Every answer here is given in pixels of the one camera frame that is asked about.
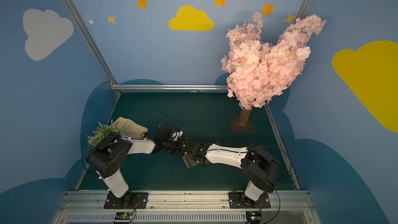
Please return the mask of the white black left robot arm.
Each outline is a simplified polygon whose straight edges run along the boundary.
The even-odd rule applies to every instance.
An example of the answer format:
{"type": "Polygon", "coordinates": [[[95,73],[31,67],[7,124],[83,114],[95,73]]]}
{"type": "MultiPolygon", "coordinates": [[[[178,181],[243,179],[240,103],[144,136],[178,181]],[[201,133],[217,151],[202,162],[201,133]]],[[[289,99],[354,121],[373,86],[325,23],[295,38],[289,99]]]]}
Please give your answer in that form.
{"type": "Polygon", "coordinates": [[[150,139],[132,138],[112,132],[90,151],[86,161],[108,187],[111,196],[121,199],[129,191],[120,170],[126,157],[134,154],[151,155],[164,150],[171,154],[181,154],[183,134],[184,130],[167,125],[159,126],[157,133],[150,139]]]}

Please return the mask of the rusty tree trunk pole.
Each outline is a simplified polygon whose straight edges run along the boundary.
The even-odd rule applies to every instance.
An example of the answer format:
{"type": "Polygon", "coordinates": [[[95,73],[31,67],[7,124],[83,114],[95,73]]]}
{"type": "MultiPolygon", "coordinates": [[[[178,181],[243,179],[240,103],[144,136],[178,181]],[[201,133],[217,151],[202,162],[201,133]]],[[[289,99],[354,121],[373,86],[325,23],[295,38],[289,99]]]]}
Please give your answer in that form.
{"type": "Polygon", "coordinates": [[[242,109],[238,117],[237,124],[242,127],[245,126],[249,121],[250,113],[251,110],[242,109]]]}

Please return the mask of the small green potted plant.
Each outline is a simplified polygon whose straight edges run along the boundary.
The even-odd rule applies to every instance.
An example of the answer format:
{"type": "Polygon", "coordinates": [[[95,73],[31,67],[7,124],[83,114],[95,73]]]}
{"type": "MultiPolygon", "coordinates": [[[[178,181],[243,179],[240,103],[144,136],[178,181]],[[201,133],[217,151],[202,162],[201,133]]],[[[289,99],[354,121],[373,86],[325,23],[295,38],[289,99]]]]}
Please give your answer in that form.
{"type": "Polygon", "coordinates": [[[96,146],[101,140],[103,140],[112,132],[120,134],[119,126],[114,125],[113,121],[111,121],[111,125],[102,124],[99,122],[96,129],[92,132],[93,134],[91,136],[87,136],[88,144],[91,146],[96,146]]]}

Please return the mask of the right controller board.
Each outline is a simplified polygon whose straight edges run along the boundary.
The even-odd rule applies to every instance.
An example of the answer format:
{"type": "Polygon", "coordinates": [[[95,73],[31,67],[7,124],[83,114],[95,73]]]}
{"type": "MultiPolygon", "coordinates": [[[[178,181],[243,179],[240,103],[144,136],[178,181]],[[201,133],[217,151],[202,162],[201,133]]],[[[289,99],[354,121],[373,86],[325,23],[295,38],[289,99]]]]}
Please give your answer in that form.
{"type": "Polygon", "coordinates": [[[262,215],[260,212],[246,212],[245,224],[260,224],[262,215]]]}

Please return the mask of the controller board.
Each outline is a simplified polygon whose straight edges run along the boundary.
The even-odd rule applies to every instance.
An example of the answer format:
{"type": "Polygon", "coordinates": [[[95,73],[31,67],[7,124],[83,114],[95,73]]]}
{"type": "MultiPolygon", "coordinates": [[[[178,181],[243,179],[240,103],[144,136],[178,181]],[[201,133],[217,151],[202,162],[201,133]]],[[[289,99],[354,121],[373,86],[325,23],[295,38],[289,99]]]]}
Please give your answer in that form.
{"type": "Polygon", "coordinates": [[[117,212],[114,217],[115,223],[128,223],[133,219],[132,212],[117,212]]]}
{"type": "Polygon", "coordinates": [[[262,215],[260,212],[246,212],[245,224],[260,224],[262,215]]]}

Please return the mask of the left controller board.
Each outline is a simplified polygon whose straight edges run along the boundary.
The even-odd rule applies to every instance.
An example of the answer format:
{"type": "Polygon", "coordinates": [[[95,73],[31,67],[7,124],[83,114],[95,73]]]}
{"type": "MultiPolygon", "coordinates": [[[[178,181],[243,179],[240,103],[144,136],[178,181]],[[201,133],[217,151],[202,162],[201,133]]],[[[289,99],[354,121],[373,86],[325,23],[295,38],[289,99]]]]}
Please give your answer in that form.
{"type": "Polygon", "coordinates": [[[132,212],[117,212],[114,217],[115,223],[128,223],[133,219],[132,212]]]}

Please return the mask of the pink blossom artificial tree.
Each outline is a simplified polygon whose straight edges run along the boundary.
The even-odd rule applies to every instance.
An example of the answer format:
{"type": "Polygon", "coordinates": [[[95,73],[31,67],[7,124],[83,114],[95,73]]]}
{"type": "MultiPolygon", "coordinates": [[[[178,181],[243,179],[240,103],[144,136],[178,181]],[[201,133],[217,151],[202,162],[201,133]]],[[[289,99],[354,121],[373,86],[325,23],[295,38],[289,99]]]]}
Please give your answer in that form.
{"type": "Polygon", "coordinates": [[[229,74],[228,97],[235,97],[248,111],[282,95],[301,75],[311,54],[307,43],[326,24],[317,15],[297,19],[273,45],[261,41],[262,14],[255,12],[251,20],[228,31],[230,51],[221,60],[222,70],[229,74]]]}

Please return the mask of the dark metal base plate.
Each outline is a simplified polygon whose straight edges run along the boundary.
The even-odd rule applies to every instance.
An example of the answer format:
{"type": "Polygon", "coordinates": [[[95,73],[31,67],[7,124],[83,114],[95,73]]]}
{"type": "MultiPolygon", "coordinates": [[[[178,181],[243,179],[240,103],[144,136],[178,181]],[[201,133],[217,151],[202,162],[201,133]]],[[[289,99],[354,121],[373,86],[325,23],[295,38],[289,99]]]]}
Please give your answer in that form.
{"type": "Polygon", "coordinates": [[[246,125],[239,125],[238,124],[238,116],[231,116],[230,117],[231,129],[234,133],[253,133],[254,128],[252,125],[252,121],[249,118],[246,125]]]}

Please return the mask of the aluminium back frame bar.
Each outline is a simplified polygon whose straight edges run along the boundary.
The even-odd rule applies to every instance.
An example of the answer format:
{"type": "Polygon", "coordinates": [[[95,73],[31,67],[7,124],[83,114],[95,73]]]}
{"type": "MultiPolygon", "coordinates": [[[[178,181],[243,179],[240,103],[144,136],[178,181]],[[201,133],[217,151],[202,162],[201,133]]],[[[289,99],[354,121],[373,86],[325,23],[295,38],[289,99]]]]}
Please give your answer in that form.
{"type": "Polygon", "coordinates": [[[142,85],[142,84],[111,84],[110,88],[114,91],[134,91],[134,92],[168,92],[168,91],[227,91],[227,85],[142,85]]]}

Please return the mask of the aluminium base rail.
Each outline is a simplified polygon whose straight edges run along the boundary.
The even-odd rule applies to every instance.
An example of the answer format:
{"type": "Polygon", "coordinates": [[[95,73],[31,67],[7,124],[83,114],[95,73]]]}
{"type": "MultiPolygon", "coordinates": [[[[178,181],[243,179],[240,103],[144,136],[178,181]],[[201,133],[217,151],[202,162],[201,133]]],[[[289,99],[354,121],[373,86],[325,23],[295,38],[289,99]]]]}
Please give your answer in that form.
{"type": "Polygon", "coordinates": [[[261,224],[319,224],[307,191],[263,194],[254,207],[239,204],[238,191],[144,190],[145,208],[106,209],[104,190],[69,191],[53,218],[54,224],[245,224],[246,212],[260,212],[261,224]],[[115,223],[117,212],[132,212],[128,223],[115,223]]]}

